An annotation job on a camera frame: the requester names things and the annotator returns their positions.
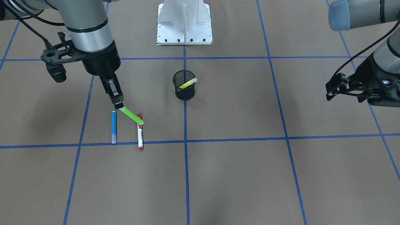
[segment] black cable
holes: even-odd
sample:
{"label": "black cable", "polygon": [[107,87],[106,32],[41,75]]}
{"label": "black cable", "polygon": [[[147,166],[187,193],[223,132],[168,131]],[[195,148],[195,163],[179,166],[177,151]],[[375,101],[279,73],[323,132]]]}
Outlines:
{"label": "black cable", "polygon": [[44,42],[44,45],[46,48],[51,47],[50,42],[43,37],[43,35],[39,34],[35,29],[33,29],[29,24],[27,24],[16,12],[14,12],[6,3],[0,0],[0,4],[3,4],[4,7],[11,13],[13,14],[23,25],[25,25],[30,31],[32,31],[34,34],[36,34],[39,38],[41,38]]}
{"label": "black cable", "polygon": [[[39,16],[40,14],[42,14],[42,12],[44,12],[44,10],[42,10],[41,12],[39,12],[38,14],[36,14],[36,16]],[[29,16],[29,17],[22,17],[22,20],[28,20],[28,19],[32,19],[33,16]]]}
{"label": "black cable", "polygon": [[14,4],[16,4],[20,9],[22,9],[26,14],[32,16],[33,18],[45,23],[45,24],[49,24],[49,25],[53,25],[53,26],[65,26],[64,23],[55,23],[55,22],[51,22],[48,20],[45,20],[43,18],[40,18],[39,16],[31,13],[29,10],[27,10],[25,7],[23,7],[21,4],[19,4],[17,1],[13,1]]}
{"label": "black cable", "polygon": [[375,41],[374,43],[372,43],[370,46],[366,47],[364,50],[362,50],[361,52],[357,53],[355,56],[353,56],[351,59],[347,60],[347,62],[345,62],[341,67],[339,67],[338,70],[336,70],[336,72],[333,74],[332,77],[334,77],[336,74],[339,73],[339,71],[341,69],[343,69],[347,64],[349,64],[351,61],[353,61],[355,58],[359,57],[359,55],[361,55],[362,53],[364,53],[365,51],[367,51],[368,49],[372,48],[374,45],[376,45],[377,43],[379,43],[380,41],[382,41],[383,39],[385,39],[387,36],[389,36],[391,33],[394,32],[394,30],[400,25],[400,14],[399,14],[399,20],[397,21],[397,23],[394,25],[394,27],[387,32],[383,37],[381,37],[380,39],[378,39],[377,41]]}

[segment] gray robot arm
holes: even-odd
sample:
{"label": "gray robot arm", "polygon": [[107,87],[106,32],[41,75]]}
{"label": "gray robot arm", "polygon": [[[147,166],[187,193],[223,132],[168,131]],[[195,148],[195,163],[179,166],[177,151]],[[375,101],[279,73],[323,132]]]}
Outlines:
{"label": "gray robot arm", "polygon": [[46,45],[42,61],[56,82],[66,80],[63,64],[82,61],[86,71],[99,76],[116,109],[124,100],[115,71],[121,61],[103,2],[111,0],[0,0],[0,20],[15,19],[45,9],[56,9],[67,28],[59,32],[61,43]]}
{"label": "gray robot arm", "polygon": [[[332,30],[349,30],[399,20],[400,0],[339,0],[329,7]],[[335,73],[326,98],[356,96],[375,106],[400,107],[400,29],[394,31],[351,76]]]}

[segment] gray floor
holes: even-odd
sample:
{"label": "gray floor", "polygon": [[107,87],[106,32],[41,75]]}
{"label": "gray floor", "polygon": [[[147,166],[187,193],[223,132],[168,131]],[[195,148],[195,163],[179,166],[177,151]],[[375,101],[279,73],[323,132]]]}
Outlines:
{"label": "gray floor", "polygon": [[[111,145],[97,77],[73,63],[55,83],[41,40],[0,22],[0,224],[400,224],[400,109],[328,102],[324,86],[393,23],[339,33],[324,0],[206,1],[212,45],[157,46],[160,3],[108,8],[144,152],[120,113]],[[28,23],[58,43],[61,28]],[[187,102],[172,85],[184,68]]]}

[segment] blue arm cap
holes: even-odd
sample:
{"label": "blue arm cap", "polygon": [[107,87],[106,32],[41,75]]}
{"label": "blue arm cap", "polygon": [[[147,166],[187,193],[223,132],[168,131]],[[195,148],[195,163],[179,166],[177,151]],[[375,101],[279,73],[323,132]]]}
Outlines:
{"label": "blue arm cap", "polygon": [[350,10],[347,0],[332,2],[328,12],[329,26],[334,31],[350,29]]}

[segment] pen holder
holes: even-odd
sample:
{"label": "pen holder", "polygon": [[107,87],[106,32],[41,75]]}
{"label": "pen holder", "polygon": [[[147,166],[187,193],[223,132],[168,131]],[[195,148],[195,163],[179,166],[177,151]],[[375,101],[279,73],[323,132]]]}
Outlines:
{"label": "pen holder", "polygon": [[193,98],[194,96],[194,84],[186,87],[186,88],[180,88],[182,84],[192,80],[196,76],[188,71],[188,70],[181,70],[175,73],[174,77],[172,78],[172,82],[174,83],[175,86],[175,95],[178,99],[182,101],[187,101]]}

